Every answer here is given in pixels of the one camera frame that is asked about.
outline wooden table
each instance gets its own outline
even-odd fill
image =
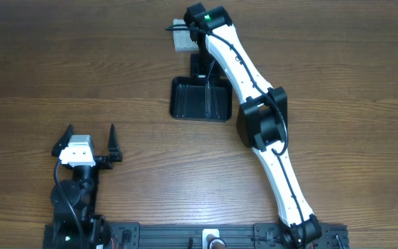
[[[69,123],[99,154],[116,126],[124,162],[101,173],[97,206],[109,221],[277,220],[236,133],[236,99],[225,123],[169,115],[189,54],[164,27],[193,3],[0,0],[0,247],[41,246],[50,152]],[[398,247],[398,1],[221,4],[262,75],[288,93],[290,155],[315,214],[348,224],[353,247]]]

